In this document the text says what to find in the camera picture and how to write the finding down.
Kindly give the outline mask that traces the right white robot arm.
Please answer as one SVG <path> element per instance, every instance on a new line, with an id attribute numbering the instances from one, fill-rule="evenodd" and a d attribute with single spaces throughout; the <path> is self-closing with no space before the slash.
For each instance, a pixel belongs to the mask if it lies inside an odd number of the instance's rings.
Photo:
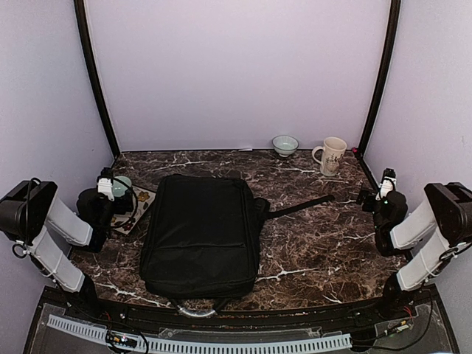
<path id="1" fill-rule="evenodd" d="M 384 257 L 415 254 L 389 277 L 376 313 L 384 320 L 405 307 L 404 294 L 416 291 L 471 247 L 471 190 L 459 182 L 429 183 L 413 210 L 397 189 L 395 171 L 385 169 L 376 189 L 362 187 L 357 204 L 373 216 L 375 245 Z"/>

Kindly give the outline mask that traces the black student bag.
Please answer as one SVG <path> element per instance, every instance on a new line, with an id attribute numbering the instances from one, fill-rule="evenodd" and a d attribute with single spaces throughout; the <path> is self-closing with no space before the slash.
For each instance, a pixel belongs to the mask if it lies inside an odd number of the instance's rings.
<path id="1" fill-rule="evenodd" d="M 334 199 L 324 195 L 271 211 L 243 179 L 166 176 L 153 202 L 139 276 L 182 316 L 210 318 L 252 292 L 267 220 Z"/>

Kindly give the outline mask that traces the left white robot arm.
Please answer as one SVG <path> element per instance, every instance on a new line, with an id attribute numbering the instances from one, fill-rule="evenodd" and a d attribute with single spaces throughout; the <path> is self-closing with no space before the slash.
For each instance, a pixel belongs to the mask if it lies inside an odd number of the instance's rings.
<path id="1" fill-rule="evenodd" d="M 79 295 L 74 307 L 89 322 L 104 315 L 104 306 L 93 297 L 95 285 L 77 268 L 51 235 L 87 251 L 101 251 L 114 229 L 115 215 L 135 215 L 138 197 L 131 180 L 103 168 L 95 187 L 84 190 L 72 211 L 59 197 L 53 181 L 21 181 L 1 198 L 1 232 L 13 242 L 13 254 L 30 258 L 39 271 L 56 281 L 68 294 Z"/>

